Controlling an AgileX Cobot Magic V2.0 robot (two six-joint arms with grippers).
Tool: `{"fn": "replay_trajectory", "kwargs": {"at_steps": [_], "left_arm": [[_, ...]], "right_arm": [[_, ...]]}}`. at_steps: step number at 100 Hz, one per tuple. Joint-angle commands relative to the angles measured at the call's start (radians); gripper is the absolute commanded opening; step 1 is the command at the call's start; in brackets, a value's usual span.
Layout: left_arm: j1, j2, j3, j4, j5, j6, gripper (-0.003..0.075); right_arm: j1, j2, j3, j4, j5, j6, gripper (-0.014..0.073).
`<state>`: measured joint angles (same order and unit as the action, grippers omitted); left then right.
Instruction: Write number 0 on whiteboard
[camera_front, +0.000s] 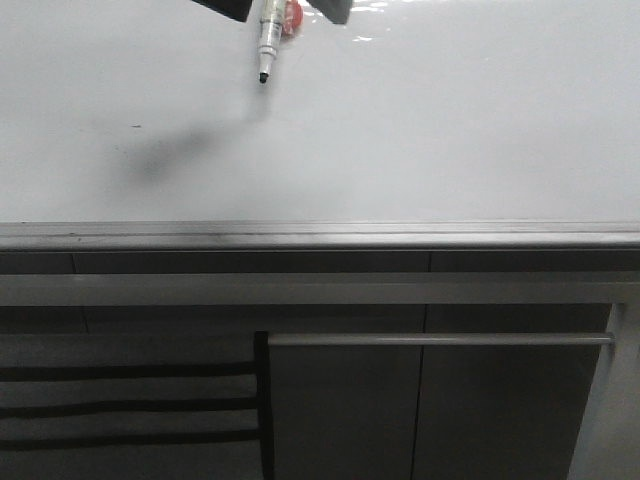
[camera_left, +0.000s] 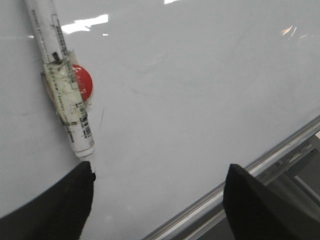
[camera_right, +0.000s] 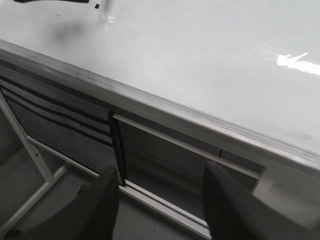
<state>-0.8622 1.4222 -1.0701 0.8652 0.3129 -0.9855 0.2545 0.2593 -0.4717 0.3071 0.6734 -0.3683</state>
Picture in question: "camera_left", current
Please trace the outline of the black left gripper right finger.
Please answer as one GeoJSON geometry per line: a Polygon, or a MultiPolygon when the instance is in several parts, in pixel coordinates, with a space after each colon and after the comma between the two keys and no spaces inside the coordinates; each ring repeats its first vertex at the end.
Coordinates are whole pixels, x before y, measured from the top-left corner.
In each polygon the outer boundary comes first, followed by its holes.
{"type": "Polygon", "coordinates": [[[238,164],[230,164],[223,207],[237,240],[318,240],[320,223],[281,199],[238,164]]]}

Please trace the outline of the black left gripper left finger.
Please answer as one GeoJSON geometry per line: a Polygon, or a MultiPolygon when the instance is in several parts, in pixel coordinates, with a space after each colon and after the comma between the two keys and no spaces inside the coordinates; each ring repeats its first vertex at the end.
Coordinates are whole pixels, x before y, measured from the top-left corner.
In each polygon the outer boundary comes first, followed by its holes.
{"type": "Polygon", "coordinates": [[[0,219],[2,240],[78,240],[92,210],[94,173],[82,161],[41,195],[0,219]]]}

